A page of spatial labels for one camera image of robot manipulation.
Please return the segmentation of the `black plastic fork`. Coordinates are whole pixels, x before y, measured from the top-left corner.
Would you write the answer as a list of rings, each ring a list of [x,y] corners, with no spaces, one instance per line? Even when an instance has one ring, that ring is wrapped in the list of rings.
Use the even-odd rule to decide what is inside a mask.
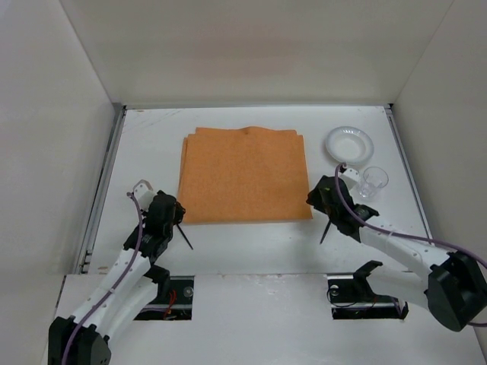
[[[183,229],[182,229],[182,227],[179,224],[177,224],[177,229],[179,230],[181,236],[183,237],[183,239],[185,240],[185,242],[187,243],[187,245],[189,246],[189,248],[191,250],[194,250],[193,245],[191,244],[191,242],[189,241],[187,235],[183,232]]]

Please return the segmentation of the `black plastic knife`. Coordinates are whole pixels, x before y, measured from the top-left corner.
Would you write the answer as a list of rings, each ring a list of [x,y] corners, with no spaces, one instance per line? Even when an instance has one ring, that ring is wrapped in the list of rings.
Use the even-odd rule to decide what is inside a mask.
[[[328,234],[329,229],[331,228],[331,226],[332,226],[332,221],[329,220],[327,222],[326,226],[325,226],[325,229],[323,231],[323,235],[321,236],[320,243],[319,243],[320,245],[323,244],[323,242],[324,242],[324,240],[326,238],[326,235]]]

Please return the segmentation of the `clear plastic cup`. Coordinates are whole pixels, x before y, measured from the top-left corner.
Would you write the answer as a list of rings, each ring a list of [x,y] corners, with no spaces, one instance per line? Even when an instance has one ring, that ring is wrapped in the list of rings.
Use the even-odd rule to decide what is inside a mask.
[[[373,199],[383,188],[385,188],[390,179],[385,170],[380,167],[368,167],[361,175],[358,183],[358,194],[365,199]]]

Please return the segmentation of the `white round plate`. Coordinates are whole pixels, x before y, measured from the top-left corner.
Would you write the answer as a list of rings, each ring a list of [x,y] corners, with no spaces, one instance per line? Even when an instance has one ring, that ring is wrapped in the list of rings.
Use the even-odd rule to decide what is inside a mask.
[[[356,166],[367,163],[374,155],[370,136],[351,126],[333,129],[325,139],[325,148],[336,161]]]

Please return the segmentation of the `orange cloth placemat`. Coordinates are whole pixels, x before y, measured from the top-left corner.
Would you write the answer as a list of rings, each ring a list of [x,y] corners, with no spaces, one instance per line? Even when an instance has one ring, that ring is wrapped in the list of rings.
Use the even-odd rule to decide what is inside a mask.
[[[199,128],[183,140],[186,224],[309,220],[304,138],[294,130]]]

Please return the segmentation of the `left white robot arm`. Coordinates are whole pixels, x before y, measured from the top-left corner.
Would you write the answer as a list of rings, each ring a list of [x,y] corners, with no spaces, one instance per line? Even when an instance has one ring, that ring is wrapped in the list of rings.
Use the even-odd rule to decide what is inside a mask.
[[[127,325],[170,287],[170,272],[156,264],[186,213],[177,199],[139,184],[128,193],[138,223],[118,258],[88,298],[49,327],[49,364],[108,364]]]

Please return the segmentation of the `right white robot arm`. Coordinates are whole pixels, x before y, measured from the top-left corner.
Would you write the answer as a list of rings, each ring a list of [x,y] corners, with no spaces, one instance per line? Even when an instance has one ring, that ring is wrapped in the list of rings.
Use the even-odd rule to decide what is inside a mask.
[[[379,261],[363,264],[353,274],[363,298],[381,295],[414,303],[454,332],[473,325],[486,308],[486,279],[480,269],[484,263],[474,255],[398,231],[375,209],[354,203],[337,176],[322,176],[307,203],[327,215],[341,234],[406,267],[389,271]]]

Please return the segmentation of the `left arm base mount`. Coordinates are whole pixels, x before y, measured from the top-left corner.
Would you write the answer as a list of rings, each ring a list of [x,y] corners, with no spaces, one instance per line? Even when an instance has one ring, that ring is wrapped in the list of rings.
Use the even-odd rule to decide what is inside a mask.
[[[193,314],[194,277],[171,277],[167,289],[146,305],[135,321],[189,321]]]

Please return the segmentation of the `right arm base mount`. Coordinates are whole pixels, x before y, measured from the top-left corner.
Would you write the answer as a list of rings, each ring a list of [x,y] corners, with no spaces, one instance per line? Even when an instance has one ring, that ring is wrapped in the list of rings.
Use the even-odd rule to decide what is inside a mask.
[[[404,320],[409,314],[407,302],[374,294],[367,283],[353,275],[329,275],[327,285],[326,298],[335,320]]]

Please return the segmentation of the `right aluminium rail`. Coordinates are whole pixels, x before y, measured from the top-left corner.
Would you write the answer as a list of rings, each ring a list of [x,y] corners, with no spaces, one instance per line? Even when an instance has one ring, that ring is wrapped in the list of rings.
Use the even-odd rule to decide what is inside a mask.
[[[400,155],[401,161],[403,163],[404,170],[406,171],[406,176],[407,176],[407,179],[409,182],[409,186],[412,190],[412,194],[414,195],[415,204],[416,204],[416,207],[419,211],[420,218],[422,221],[422,225],[424,227],[424,230],[426,232],[427,237],[431,238],[431,230],[429,227],[428,219],[426,217],[425,210],[423,208],[423,204],[422,204],[422,201],[421,201],[421,198],[419,195],[419,191],[417,189],[414,177],[412,175],[412,170],[410,168],[410,165],[409,165],[409,162],[408,162],[408,159],[406,156],[405,148],[403,147],[403,143],[402,143],[401,138],[399,136],[399,130],[397,128],[396,120],[395,120],[394,114],[393,114],[393,104],[390,104],[390,103],[386,104],[384,106],[384,109],[385,109],[387,119],[389,121],[391,131],[393,133],[394,140],[396,142],[396,146],[398,147],[398,150],[399,150],[399,155]]]

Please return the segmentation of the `aluminium rail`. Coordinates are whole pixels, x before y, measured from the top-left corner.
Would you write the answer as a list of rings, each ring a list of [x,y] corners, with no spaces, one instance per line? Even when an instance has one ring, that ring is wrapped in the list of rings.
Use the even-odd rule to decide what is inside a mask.
[[[408,162],[408,159],[406,156],[405,148],[403,147],[403,143],[402,143],[401,138],[399,136],[399,130],[397,128],[396,120],[395,120],[394,114],[393,114],[393,104],[390,104],[390,103],[386,104],[384,106],[384,109],[385,109],[387,119],[389,121],[391,131],[393,133],[394,140],[396,142],[396,146],[398,147],[398,150],[399,150],[399,155],[400,155],[401,161],[403,163],[404,170],[406,171],[406,176],[407,176],[407,179],[409,182],[409,186],[412,190],[412,194],[414,195],[415,204],[416,204],[416,207],[419,211],[420,218],[422,221],[422,225],[424,227],[424,230],[426,232],[427,237],[431,238],[431,230],[429,227],[428,219],[426,217],[425,210],[423,208],[423,204],[422,204],[422,201],[421,201],[421,198],[419,195],[419,191],[417,189],[414,177],[412,175],[412,170],[410,168],[410,165],[409,165],[409,162]]]
[[[105,154],[103,156],[103,164],[100,169],[100,175],[97,181],[97,188],[91,205],[88,222],[86,228],[84,229],[82,240],[79,244],[79,250],[75,263],[72,267],[72,274],[86,274],[88,272],[88,266],[94,249],[97,232],[100,226],[100,219],[103,212],[103,206],[113,172],[116,152],[119,147],[119,140],[123,131],[126,116],[126,105],[121,103],[113,103],[112,106],[115,114],[110,130],[110,136],[108,138]]]

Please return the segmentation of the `left aluminium rail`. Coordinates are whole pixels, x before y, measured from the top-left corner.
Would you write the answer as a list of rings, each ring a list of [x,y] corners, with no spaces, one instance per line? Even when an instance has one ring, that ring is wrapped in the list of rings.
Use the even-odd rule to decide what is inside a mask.
[[[126,105],[121,103],[113,103],[112,106],[115,114],[110,130],[110,136],[108,138],[105,154],[103,156],[103,164],[100,169],[100,175],[97,181],[97,188],[91,205],[88,222],[86,228],[84,229],[82,240],[79,244],[79,250],[75,263],[72,267],[72,274],[86,274],[88,272],[88,266],[94,249],[97,232],[100,226],[100,219],[103,212],[103,206],[113,172],[116,152],[119,147],[119,140],[123,131],[126,116]]]

